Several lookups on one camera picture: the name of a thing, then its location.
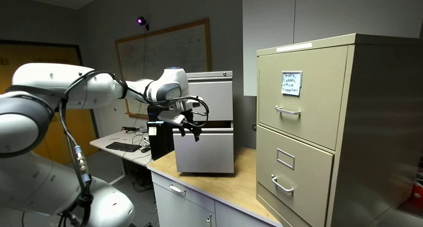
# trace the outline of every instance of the floor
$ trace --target floor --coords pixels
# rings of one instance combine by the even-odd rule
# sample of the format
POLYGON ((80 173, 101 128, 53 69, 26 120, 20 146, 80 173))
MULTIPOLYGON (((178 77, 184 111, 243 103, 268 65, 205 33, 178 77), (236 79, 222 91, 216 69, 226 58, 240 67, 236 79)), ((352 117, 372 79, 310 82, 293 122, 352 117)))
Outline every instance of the floor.
MULTIPOLYGON (((99 151, 87 156, 87 162, 90 173, 106 182, 111 182, 121 175, 121 159, 105 151, 99 151)), ((133 224, 136 227, 144 227, 148 222, 151 222, 154 227, 160 226, 153 191, 138 193, 133 189, 132 181, 131 176, 126 176, 113 186, 122 191, 133 202, 135 206, 133 224)), ((2 223, 2 227, 21 227, 21 218, 21 211, 0 208, 0 223, 2 223)), ((58 216, 26 213, 24 217, 25 227, 57 227, 58 223, 58 216)))

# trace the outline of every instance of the filing cabinet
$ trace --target filing cabinet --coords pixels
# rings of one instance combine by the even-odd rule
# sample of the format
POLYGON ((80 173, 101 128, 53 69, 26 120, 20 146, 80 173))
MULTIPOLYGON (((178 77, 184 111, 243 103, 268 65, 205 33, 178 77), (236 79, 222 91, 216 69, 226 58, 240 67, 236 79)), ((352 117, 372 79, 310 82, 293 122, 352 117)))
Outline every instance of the filing cabinet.
POLYGON ((257 51, 257 199, 292 227, 368 226, 411 194, 423 42, 349 34, 257 51))

